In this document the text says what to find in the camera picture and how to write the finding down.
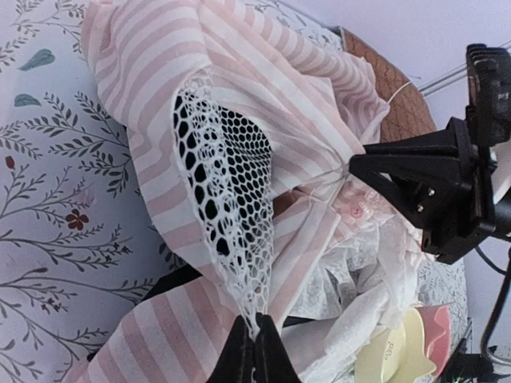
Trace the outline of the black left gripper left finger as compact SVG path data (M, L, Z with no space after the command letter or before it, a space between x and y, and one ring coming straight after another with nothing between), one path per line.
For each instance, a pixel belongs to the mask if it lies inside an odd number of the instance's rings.
M213 383L251 383L255 371L256 344L245 319L238 316L213 370Z

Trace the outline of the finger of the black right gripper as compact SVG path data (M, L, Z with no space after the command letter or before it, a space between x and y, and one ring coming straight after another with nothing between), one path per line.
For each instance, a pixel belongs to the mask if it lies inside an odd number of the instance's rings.
M459 153L461 140L466 137L466 122L451 117L448 125L443 130L393 142L365 145L364 156L424 155L455 157Z
M440 263L455 263L479 244L476 161L352 159L349 169L422 230L421 249Z

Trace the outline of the pink striped pet tent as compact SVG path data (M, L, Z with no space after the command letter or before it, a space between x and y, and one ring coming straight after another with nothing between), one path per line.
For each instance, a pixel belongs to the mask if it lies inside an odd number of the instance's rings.
M73 382L206 382L270 315L301 382L340 382L416 305L422 233L348 172L389 105L361 58L239 1L92 1L81 45L141 195L199 277L126 314Z

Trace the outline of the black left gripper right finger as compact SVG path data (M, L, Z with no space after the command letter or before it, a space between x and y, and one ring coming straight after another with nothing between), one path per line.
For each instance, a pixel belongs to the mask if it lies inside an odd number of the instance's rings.
M257 314L256 323L259 333L255 338L255 381L301 383L271 316Z

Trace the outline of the white tent pole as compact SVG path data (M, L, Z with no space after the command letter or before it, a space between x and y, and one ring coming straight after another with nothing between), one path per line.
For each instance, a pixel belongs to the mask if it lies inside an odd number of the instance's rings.
M411 84L413 84L413 82L412 82L412 81L408 81L407 83L405 83L405 84L401 85L401 86L400 86L400 87L399 87L399 88L398 88L398 89L397 89L397 90L396 90L396 91L395 91L395 92L391 95L391 97L390 97L390 98L386 101L386 103L387 103L388 105L390 105L390 104L391 104L391 102L395 99L395 97L396 97L396 96L397 96L397 95L398 95L398 94L399 94L402 90L404 90L404 89L405 89L408 85L411 85Z

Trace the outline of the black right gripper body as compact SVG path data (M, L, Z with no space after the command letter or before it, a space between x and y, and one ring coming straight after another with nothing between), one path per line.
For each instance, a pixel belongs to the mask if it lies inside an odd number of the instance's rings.
M459 221L456 260L489 237L510 240L510 123L480 123L472 116L465 125L476 157L470 205L461 209L469 216Z

